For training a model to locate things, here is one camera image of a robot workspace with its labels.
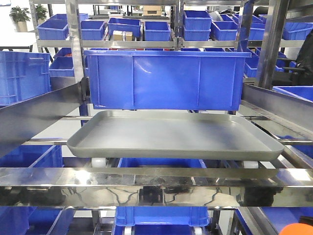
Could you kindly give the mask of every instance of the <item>stainless steel rack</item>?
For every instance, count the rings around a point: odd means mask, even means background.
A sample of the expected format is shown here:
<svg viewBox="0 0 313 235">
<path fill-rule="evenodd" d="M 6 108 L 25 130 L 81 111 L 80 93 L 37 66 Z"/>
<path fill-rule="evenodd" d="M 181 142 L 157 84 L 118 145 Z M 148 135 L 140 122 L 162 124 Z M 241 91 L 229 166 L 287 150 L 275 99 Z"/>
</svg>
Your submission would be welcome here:
<svg viewBox="0 0 313 235">
<path fill-rule="evenodd" d="M 0 109 L 0 155 L 3 156 L 21 144 L 65 144 L 67 140 L 35 140 L 36 134 L 59 120 L 89 120 L 86 117 L 67 116 L 78 107 L 86 107 L 87 82 L 84 77 L 82 48 L 83 47 L 113 47 L 113 48 L 139 48 L 139 47 L 235 47 L 242 50 L 245 47 L 262 46 L 256 86 L 244 84 L 242 103 L 239 113 L 247 117 L 259 128 L 272 135 L 293 136 L 303 141 L 288 142 L 283 154 L 272 161 L 274 169 L 268 169 L 266 163 L 258 162 L 254 169 L 244 169 L 245 163 L 237 161 L 207 162 L 208 169 L 151 169 L 151 168 L 116 168 L 115 159 L 109 159 L 109 164 L 101 168 L 0 168 L 0 205 L 2 206 L 48 206 L 55 208 L 88 208 L 94 209 L 93 218 L 95 231 L 91 234 L 103 234 L 99 231 L 99 219 L 96 210 L 104 206 L 139 205 L 138 197 L 131 196 L 129 201 L 117 200 L 112 193 L 120 188 L 127 188 L 136 192 L 146 186 L 156 186 L 161 189 L 166 187 L 186 187 L 188 193 L 178 195 L 170 205 L 175 206 L 207 206 L 215 210 L 211 234 L 221 234 L 218 228 L 218 211 L 220 209 L 235 209 L 240 206 L 242 214 L 252 221 L 248 225 L 254 226 L 255 234 L 272 234 L 267 230 L 267 220 L 261 217 L 257 220 L 255 211 L 247 201 L 248 193 L 259 194 L 265 189 L 274 189 L 271 196 L 273 202 L 267 206 L 300 207 L 313 206 L 308 200 L 313 192 L 313 160 L 292 147 L 293 144 L 311 144 L 313 141 L 313 105 L 304 100 L 266 90 L 273 78 L 273 63 L 276 60 L 279 47 L 300 47 L 303 41 L 281 40 L 285 16 L 289 20 L 303 20 L 308 17 L 308 9 L 311 9 L 311 1 L 296 0 L 31 0 L 31 10 L 34 14 L 34 4 L 53 3 L 66 4 L 67 18 L 70 30 L 68 41 L 40 40 L 37 38 L 38 47 L 71 47 L 76 83 L 66 86 L 65 80 L 61 80 L 59 90 L 23 101 L 21 103 Z M 82 41 L 80 37 L 80 24 L 78 20 L 79 4 L 136 4 L 136 5 L 170 5 L 176 8 L 175 35 L 173 42 L 114 42 L 114 41 Z M 251 22 L 253 5 L 269 5 L 269 18 L 263 41 L 249 42 L 248 35 L 243 33 L 241 25 L 238 30 L 236 41 L 208 41 L 186 42 L 180 36 L 183 5 L 240 5 L 241 22 Z M 291 12 L 301 12 L 300 18 L 289 17 Z M 62 190 L 69 188 L 77 189 L 80 195 L 67 195 Z M 129 192 L 118 190 L 120 198 L 128 198 Z M 21 200 L 12 203 L 8 198 L 25 196 Z M 46 195 L 48 198 L 64 197 L 58 203 L 49 200 L 39 203 L 36 198 Z M 253 206 L 263 206 L 263 202 L 255 200 Z M 164 203 L 153 206 L 168 206 Z M 239 227 L 238 222 L 233 220 L 231 228 Z"/>
</svg>

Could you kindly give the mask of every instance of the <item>bin handle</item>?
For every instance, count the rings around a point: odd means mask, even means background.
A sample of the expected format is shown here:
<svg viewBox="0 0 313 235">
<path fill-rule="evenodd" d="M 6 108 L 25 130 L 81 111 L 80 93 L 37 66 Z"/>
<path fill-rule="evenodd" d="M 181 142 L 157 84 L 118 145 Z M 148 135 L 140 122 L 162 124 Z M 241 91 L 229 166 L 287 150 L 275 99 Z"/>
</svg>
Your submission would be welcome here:
<svg viewBox="0 0 313 235">
<path fill-rule="evenodd" d="M 27 63 L 29 66 L 42 65 L 45 62 L 43 58 L 28 58 Z"/>
</svg>

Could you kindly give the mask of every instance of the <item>orange object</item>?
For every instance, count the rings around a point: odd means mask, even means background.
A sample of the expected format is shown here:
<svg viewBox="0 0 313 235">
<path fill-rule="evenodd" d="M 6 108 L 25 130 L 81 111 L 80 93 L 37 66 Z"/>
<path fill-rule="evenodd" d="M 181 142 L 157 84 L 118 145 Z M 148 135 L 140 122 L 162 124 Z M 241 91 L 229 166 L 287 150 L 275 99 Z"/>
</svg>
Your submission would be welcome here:
<svg viewBox="0 0 313 235">
<path fill-rule="evenodd" d="M 313 235 L 313 226 L 307 224 L 289 224 L 279 235 Z"/>
</svg>

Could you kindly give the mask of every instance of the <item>blue plastic bin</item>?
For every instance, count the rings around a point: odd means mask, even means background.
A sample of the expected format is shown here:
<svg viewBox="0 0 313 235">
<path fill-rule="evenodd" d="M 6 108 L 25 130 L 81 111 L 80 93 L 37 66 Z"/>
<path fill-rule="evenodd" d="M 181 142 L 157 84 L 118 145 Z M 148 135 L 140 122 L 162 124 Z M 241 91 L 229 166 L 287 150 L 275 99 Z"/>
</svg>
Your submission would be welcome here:
<svg viewBox="0 0 313 235">
<path fill-rule="evenodd" d="M 313 102 L 313 86 L 273 87 L 274 91 Z"/>
<path fill-rule="evenodd" d="M 79 13 L 79 20 L 85 21 L 88 20 L 89 16 L 87 13 Z M 51 20 L 64 20 L 67 21 L 67 15 L 66 14 L 55 14 L 50 17 Z"/>
<path fill-rule="evenodd" d="M 111 18 L 108 22 L 109 34 L 113 35 L 115 30 L 133 32 L 134 37 L 140 37 L 140 20 Z"/>
<path fill-rule="evenodd" d="M 208 41 L 211 30 L 188 30 L 184 27 L 185 41 Z"/>
<path fill-rule="evenodd" d="M 256 53 L 258 56 L 260 56 L 260 54 L 261 54 L 261 48 L 260 48 L 260 47 L 256 48 L 255 53 Z M 284 53 L 280 52 L 280 51 L 278 52 L 277 57 L 278 57 L 278 58 L 287 58 L 287 56 L 286 56 Z"/>
<path fill-rule="evenodd" d="M 287 31 L 284 29 L 283 39 L 285 40 L 305 40 L 307 35 L 312 31 L 313 27 Z"/>
<path fill-rule="evenodd" d="M 266 19 L 267 19 L 267 14 L 260 14 L 259 15 L 259 19 L 262 20 L 262 22 L 265 24 L 266 23 Z"/>
<path fill-rule="evenodd" d="M 113 50 L 89 50 L 85 55 L 96 109 L 182 110 L 238 110 L 244 62 L 251 56 Z"/>
<path fill-rule="evenodd" d="M 41 40 L 65 40 L 68 36 L 67 21 L 47 20 L 37 29 Z"/>
<path fill-rule="evenodd" d="M 56 57 L 64 57 L 68 54 L 71 54 L 72 55 L 72 49 L 69 48 L 69 47 L 64 47 L 62 48 L 61 50 L 59 50 L 54 56 L 53 58 L 56 58 Z"/>
<path fill-rule="evenodd" d="M 164 51 L 163 48 L 145 48 L 145 50 L 158 50 L 158 51 Z"/>
<path fill-rule="evenodd" d="M 48 53 L 0 51 L 0 106 L 51 91 Z"/>
<path fill-rule="evenodd" d="M 209 224 L 206 207 L 116 207 L 117 226 Z"/>
<path fill-rule="evenodd" d="M 221 16 L 221 18 L 223 19 L 223 21 L 231 21 L 231 22 L 234 21 L 233 18 L 231 18 L 231 17 L 230 17 L 229 15 L 227 15 L 227 14 L 221 14 L 220 16 Z"/>
<path fill-rule="evenodd" d="M 181 51 L 201 51 L 199 48 L 181 48 Z"/>
<path fill-rule="evenodd" d="M 67 209 L 36 209 L 29 217 L 29 230 L 25 235 L 45 235 L 53 227 L 53 231 L 58 235 L 65 235 L 68 233 L 68 228 L 73 220 L 74 210 Z"/>
<path fill-rule="evenodd" d="M 206 11 L 184 11 L 183 24 L 187 30 L 209 30 L 212 18 Z"/>
<path fill-rule="evenodd" d="M 225 51 L 223 48 L 205 48 L 204 51 Z"/>
<path fill-rule="evenodd" d="M 247 77 L 255 77 L 258 70 L 259 57 L 247 58 L 245 62 L 245 75 Z M 285 66 L 285 62 L 277 60 L 275 71 L 283 72 L 282 67 Z"/>
<path fill-rule="evenodd" d="M 289 23 L 286 22 L 284 25 L 285 31 L 295 31 L 300 29 L 309 29 L 313 28 L 313 23 Z"/>
<path fill-rule="evenodd" d="M 300 216 L 313 216 L 313 208 L 300 207 L 300 208 L 270 208 L 263 207 L 263 212 L 274 226 L 277 232 L 293 223 L 298 223 Z"/>
<path fill-rule="evenodd" d="M 171 29 L 167 22 L 145 22 L 146 41 L 169 41 Z"/>
<path fill-rule="evenodd" d="M 239 23 L 239 14 L 234 14 L 233 15 L 233 20 L 235 23 Z M 260 18 L 252 15 L 252 23 L 259 23 L 259 24 L 264 24 L 263 20 L 261 20 Z"/>
<path fill-rule="evenodd" d="M 121 158 L 117 167 L 181 167 L 206 168 L 203 160 L 175 158 Z"/>
<path fill-rule="evenodd" d="M 118 167 L 206 168 L 198 159 L 121 158 Z M 117 226 L 135 225 L 208 225 L 206 207 L 116 207 Z"/>
<path fill-rule="evenodd" d="M 123 235 L 124 227 L 114 226 L 113 235 Z M 135 235 L 192 235 L 193 228 L 188 225 L 136 225 Z"/>
<path fill-rule="evenodd" d="M 23 235 L 29 229 L 28 207 L 0 207 L 2 235 Z"/>
<path fill-rule="evenodd" d="M 81 21 L 83 40 L 101 41 L 104 36 L 104 21 Z"/>
<path fill-rule="evenodd" d="M 219 41 L 234 41 L 238 25 L 230 21 L 214 21 L 211 25 L 211 36 Z"/>
<path fill-rule="evenodd" d="M 0 158 L 0 167 L 62 166 L 62 149 L 57 145 L 21 145 Z"/>
<path fill-rule="evenodd" d="M 263 40 L 265 24 L 251 23 L 249 40 Z"/>
<path fill-rule="evenodd" d="M 51 77 L 73 77 L 74 67 L 72 57 L 57 57 L 49 67 Z"/>
</svg>

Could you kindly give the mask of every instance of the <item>green plant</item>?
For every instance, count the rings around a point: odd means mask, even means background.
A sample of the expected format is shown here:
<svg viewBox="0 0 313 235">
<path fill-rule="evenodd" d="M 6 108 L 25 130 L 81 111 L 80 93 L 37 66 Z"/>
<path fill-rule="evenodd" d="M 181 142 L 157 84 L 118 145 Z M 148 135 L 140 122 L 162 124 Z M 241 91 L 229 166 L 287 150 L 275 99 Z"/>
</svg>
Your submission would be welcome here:
<svg viewBox="0 0 313 235">
<path fill-rule="evenodd" d="M 45 20 L 47 18 L 48 10 L 42 5 L 36 6 L 36 17 L 39 20 Z"/>
<path fill-rule="evenodd" d="M 28 8 L 20 8 L 19 6 L 12 7 L 10 17 L 14 22 L 26 22 L 30 21 L 27 14 L 30 14 Z"/>
</svg>

